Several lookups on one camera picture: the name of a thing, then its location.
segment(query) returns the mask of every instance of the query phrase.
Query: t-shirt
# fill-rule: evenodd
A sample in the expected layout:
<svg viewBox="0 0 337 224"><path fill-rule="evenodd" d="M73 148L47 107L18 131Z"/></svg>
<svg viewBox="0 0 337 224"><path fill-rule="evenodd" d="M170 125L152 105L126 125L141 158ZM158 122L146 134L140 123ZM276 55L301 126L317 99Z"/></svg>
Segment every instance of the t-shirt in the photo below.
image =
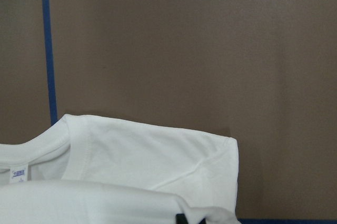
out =
<svg viewBox="0 0 337 224"><path fill-rule="evenodd" d="M27 167L32 181L100 182L179 195L193 208L235 210L236 140L197 130L64 115L24 144L0 145L0 185L17 167Z"/></svg>
<svg viewBox="0 0 337 224"><path fill-rule="evenodd" d="M0 187L1 224L239 223L221 208L190 208L179 196L75 180L38 180Z"/></svg>

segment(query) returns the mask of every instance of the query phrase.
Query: brown cardboard backdrop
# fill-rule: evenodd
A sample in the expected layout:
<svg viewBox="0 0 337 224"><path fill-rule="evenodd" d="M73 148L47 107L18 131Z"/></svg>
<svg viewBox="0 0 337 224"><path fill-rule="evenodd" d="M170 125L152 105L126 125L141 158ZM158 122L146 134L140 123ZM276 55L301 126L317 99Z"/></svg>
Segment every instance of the brown cardboard backdrop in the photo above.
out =
<svg viewBox="0 0 337 224"><path fill-rule="evenodd" d="M0 0L0 142L50 126L42 0Z"/></svg>
<svg viewBox="0 0 337 224"><path fill-rule="evenodd" d="M232 136L240 151L238 217L337 219L337 0L50 2L59 116ZM41 32L30 31L39 46ZM27 83L41 106L23 109L25 121L47 111L43 65L27 65L41 71ZM49 122L40 118L36 133Z"/></svg>

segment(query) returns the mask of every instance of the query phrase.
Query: neck tag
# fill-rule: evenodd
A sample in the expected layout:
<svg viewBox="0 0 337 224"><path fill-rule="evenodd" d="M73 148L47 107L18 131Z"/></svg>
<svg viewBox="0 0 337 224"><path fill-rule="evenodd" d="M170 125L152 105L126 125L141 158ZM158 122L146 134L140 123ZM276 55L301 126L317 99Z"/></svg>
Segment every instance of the neck tag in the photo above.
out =
<svg viewBox="0 0 337 224"><path fill-rule="evenodd" d="M9 183L20 183L20 182L26 182L28 177L28 164L11 167L11 170L9 171Z"/></svg>

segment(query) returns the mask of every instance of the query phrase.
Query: blue tape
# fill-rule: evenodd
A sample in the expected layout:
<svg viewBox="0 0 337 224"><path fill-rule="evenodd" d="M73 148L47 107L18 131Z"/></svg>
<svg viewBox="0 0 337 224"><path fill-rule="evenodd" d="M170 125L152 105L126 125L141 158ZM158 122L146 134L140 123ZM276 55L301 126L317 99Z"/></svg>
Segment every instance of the blue tape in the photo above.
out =
<svg viewBox="0 0 337 224"><path fill-rule="evenodd" d="M239 219L242 224L337 224L337 220Z"/></svg>
<svg viewBox="0 0 337 224"><path fill-rule="evenodd" d="M51 116L51 125L53 125L57 122L57 106L56 106L53 45L52 45L49 0L42 0L42 8L43 8L44 41L45 41L46 62L47 62L49 112Z"/></svg>

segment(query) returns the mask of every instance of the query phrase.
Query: vertical blue stripe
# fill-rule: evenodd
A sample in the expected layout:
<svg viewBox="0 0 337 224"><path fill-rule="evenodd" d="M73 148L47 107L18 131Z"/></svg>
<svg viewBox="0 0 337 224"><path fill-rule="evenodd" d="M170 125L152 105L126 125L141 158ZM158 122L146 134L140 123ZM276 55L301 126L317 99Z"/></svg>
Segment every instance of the vertical blue stripe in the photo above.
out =
<svg viewBox="0 0 337 224"><path fill-rule="evenodd" d="M53 125L57 122L57 107L56 107L53 46L52 46L49 0L42 0L42 8L43 8L44 41L45 41L46 62L47 62L49 112L51 116L51 125Z"/></svg>

